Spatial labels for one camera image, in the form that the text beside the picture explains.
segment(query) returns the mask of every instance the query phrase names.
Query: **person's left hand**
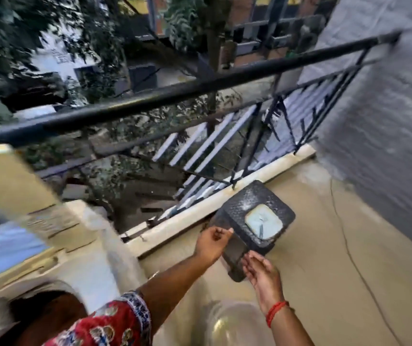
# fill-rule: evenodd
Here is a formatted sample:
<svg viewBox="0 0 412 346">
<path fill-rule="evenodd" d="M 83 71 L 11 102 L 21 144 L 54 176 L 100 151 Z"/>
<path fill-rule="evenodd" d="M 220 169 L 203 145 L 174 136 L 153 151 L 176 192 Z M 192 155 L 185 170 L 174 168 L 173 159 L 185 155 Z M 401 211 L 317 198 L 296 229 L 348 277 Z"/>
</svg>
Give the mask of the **person's left hand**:
<svg viewBox="0 0 412 346">
<path fill-rule="evenodd" d="M 204 263 L 211 266 L 222 255 L 232 235 L 233 228 L 223 229 L 216 226 L 206 228 L 196 241 L 194 255 L 199 256 Z"/>
</svg>

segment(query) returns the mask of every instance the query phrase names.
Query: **blue surface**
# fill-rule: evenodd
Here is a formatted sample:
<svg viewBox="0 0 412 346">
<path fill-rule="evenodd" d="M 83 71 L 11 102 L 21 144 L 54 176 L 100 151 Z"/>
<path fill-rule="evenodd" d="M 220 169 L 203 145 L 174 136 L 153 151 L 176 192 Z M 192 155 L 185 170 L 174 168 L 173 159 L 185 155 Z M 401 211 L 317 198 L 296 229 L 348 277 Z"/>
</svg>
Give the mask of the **blue surface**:
<svg viewBox="0 0 412 346">
<path fill-rule="evenodd" d="M 15 222 L 0 225 L 0 273 L 47 248 L 41 239 Z"/>
</svg>

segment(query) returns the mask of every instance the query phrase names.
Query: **floral sleeve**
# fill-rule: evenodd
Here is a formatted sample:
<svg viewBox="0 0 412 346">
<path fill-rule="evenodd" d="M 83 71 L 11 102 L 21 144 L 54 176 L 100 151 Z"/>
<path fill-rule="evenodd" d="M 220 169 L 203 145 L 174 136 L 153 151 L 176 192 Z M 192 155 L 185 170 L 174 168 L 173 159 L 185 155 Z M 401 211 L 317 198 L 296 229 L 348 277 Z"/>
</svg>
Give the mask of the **floral sleeve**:
<svg viewBox="0 0 412 346">
<path fill-rule="evenodd" d="M 151 319 L 145 301 L 136 291 L 123 294 L 44 346 L 150 346 Z"/>
</svg>

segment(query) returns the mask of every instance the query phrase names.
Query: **tiled floor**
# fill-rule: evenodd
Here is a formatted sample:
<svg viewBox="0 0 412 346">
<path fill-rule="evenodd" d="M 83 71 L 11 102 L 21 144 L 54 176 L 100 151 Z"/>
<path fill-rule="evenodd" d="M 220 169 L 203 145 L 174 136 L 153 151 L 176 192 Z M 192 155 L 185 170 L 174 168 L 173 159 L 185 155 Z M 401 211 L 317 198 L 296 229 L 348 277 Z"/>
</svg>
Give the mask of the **tiled floor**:
<svg viewBox="0 0 412 346">
<path fill-rule="evenodd" d="M 412 345 L 412 242 L 316 161 L 300 164 L 267 187 L 297 216 L 267 257 L 280 269 L 285 296 L 315 344 L 399 345 L 385 318 L 401 343 Z M 141 262 L 146 275 L 190 255 L 199 230 L 191 229 L 146 257 Z M 383 316 L 347 254 L 343 232 Z M 179 345 L 192 344 L 201 308 L 221 299 L 254 301 L 254 292 L 249 282 L 229 279 L 218 262 L 168 319 Z"/>
</svg>

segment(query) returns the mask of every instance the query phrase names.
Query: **red thread bracelet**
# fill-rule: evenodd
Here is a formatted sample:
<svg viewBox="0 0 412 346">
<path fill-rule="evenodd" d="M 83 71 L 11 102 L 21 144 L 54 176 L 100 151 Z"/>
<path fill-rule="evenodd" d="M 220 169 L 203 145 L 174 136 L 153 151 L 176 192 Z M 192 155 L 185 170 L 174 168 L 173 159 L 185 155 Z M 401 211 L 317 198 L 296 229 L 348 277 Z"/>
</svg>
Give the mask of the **red thread bracelet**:
<svg viewBox="0 0 412 346">
<path fill-rule="evenodd" d="M 272 308 L 269 309 L 267 316 L 265 317 L 265 320 L 267 321 L 267 325 L 269 328 L 271 328 L 271 322 L 273 318 L 275 317 L 275 314 L 277 314 L 277 312 L 280 309 L 282 309 L 284 306 L 289 306 L 289 302 L 287 301 L 277 302 L 276 304 L 272 306 Z"/>
</svg>

